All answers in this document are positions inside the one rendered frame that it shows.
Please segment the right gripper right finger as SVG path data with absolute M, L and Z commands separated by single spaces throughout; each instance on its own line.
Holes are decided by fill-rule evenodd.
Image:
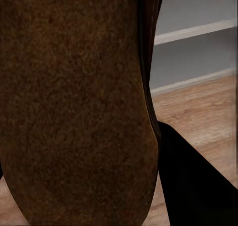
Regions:
M 158 172 L 171 226 L 238 226 L 238 189 L 173 127 L 158 124 Z

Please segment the sandal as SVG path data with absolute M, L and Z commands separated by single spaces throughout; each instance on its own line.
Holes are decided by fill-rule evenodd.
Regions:
M 161 132 L 162 0 L 0 0 L 0 164 L 31 226 L 142 226 Z

